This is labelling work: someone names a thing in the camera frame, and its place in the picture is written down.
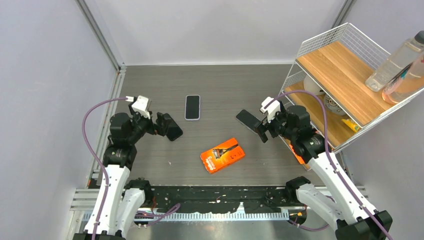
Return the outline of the orange razor box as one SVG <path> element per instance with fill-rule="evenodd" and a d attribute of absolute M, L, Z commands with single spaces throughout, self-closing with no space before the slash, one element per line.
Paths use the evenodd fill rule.
<path fill-rule="evenodd" d="M 214 174 L 245 157 L 245 152 L 235 138 L 229 140 L 203 152 L 200 159 L 210 174 Z"/>

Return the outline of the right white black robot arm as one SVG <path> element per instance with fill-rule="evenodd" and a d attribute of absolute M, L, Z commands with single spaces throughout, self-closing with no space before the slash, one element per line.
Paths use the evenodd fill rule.
<path fill-rule="evenodd" d="M 334 230 L 338 240 L 387 240 L 393 223 L 391 215 L 379 211 L 353 184 L 329 151 L 325 138 L 312 127 L 310 115 L 301 105 L 284 108 L 278 101 L 260 108 L 265 115 L 255 132 L 263 142 L 266 132 L 273 138 L 290 141 L 295 154 L 303 159 L 331 193 L 321 193 L 305 177 L 286 183 L 285 198 L 291 205 L 300 203 L 314 210 Z"/>

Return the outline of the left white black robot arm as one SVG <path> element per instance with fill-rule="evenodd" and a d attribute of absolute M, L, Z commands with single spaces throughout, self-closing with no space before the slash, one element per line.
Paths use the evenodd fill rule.
<path fill-rule="evenodd" d="M 156 122 L 139 112 L 116 113 L 110 118 L 109 145 L 103 155 L 101 187 L 93 212 L 75 240 L 124 240 L 139 207 L 153 202 L 149 181 L 128 180 L 137 149 L 136 142 L 146 133 L 168 135 L 175 121 L 168 113 L 157 113 Z"/>

